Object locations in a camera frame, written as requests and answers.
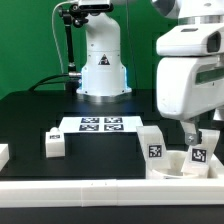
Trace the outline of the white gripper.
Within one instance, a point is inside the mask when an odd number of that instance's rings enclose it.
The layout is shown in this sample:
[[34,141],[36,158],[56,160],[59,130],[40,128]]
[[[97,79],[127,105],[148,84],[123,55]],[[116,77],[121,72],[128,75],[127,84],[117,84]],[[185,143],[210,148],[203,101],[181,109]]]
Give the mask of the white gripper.
[[224,121],[224,24],[179,25],[157,40],[156,49],[162,57],[158,110],[166,118],[185,120],[185,143],[197,145],[200,131],[189,118],[216,108],[213,120]]

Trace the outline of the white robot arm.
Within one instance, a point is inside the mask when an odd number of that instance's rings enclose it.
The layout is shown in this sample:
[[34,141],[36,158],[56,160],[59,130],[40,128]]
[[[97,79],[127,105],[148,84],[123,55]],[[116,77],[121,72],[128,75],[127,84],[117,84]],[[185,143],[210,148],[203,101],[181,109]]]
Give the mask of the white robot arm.
[[[106,14],[117,0],[81,0],[86,11],[87,63],[82,68],[84,96],[118,96],[125,90],[121,72],[119,26]],[[150,0],[178,25],[156,42],[157,108],[181,122],[185,142],[197,145],[202,134],[197,117],[224,106],[224,0]]]

